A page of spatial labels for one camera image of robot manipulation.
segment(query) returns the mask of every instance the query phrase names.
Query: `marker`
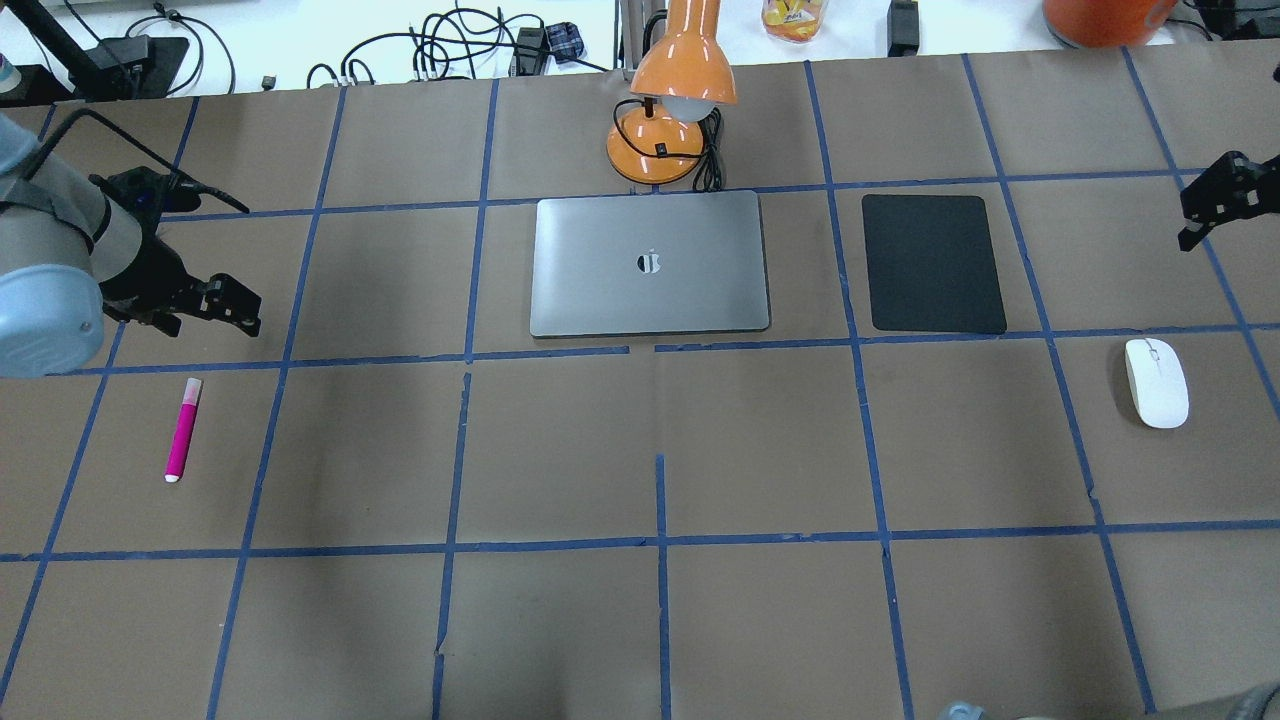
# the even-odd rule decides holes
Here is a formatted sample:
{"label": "marker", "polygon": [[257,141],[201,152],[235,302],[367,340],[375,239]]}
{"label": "marker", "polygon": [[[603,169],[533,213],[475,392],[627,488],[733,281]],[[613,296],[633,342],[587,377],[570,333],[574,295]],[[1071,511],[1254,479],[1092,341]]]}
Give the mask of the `marker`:
{"label": "marker", "polygon": [[196,406],[200,405],[200,388],[204,383],[187,378],[187,389],[182,393],[182,409],[178,410],[178,427],[173,429],[173,445],[169,447],[169,462],[164,466],[164,482],[177,483],[187,469],[187,450],[191,447],[191,430],[196,427]]}

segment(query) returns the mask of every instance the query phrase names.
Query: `laptop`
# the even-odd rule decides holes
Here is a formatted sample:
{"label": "laptop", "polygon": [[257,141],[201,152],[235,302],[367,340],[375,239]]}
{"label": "laptop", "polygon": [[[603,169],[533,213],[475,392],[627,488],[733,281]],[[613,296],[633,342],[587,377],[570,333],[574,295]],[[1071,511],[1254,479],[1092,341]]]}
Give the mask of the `laptop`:
{"label": "laptop", "polygon": [[760,204],[751,191],[538,204],[534,337],[763,331]]}

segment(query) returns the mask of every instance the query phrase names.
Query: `laptop logo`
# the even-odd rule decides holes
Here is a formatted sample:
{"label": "laptop logo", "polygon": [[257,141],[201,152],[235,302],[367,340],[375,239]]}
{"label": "laptop logo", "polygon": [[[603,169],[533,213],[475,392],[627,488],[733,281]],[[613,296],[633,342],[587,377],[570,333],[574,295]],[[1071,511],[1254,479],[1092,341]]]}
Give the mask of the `laptop logo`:
{"label": "laptop logo", "polygon": [[636,258],[636,268],[640,268],[640,272],[646,275],[657,273],[662,269],[662,265],[658,264],[658,254],[650,247],[649,252]]}

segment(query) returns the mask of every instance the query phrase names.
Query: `mouse pad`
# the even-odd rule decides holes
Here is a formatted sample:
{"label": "mouse pad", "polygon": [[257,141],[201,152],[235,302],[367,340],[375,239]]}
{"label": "mouse pad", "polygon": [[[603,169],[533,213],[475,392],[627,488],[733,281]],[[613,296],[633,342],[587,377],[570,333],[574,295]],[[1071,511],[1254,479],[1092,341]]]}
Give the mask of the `mouse pad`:
{"label": "mouse pad", "polygon": [[980,197],[868,195],[863,229],[872,324],[878,329],[1009,329]]}

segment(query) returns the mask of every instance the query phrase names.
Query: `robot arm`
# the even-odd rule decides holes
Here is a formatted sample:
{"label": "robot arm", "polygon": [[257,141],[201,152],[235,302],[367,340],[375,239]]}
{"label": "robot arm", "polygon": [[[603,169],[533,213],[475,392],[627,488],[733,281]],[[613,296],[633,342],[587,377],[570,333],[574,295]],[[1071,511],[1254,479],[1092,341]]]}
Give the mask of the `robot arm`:
{"label": "robot arm", "polygon": [[1280,213],[1280,155],[1252,163],[1244,152],[1226,152],[1183,190],[1181,200],[1187,228],[1178,246],[1189,252],[1222,223]]}
{"label": "robot arm", "polygon": [[[92,118],[166,168],[84,178],[52,154],[82,118]],[[72,113],[37,146],[0,115],[0,377],[37,377],[81,366],[102,343],[102,313],[177,337],[186,314],[261,329],[261,299],[227,274],[202,282],[156,237],[163,213],[192,211],[211,195],[93,110]]]}

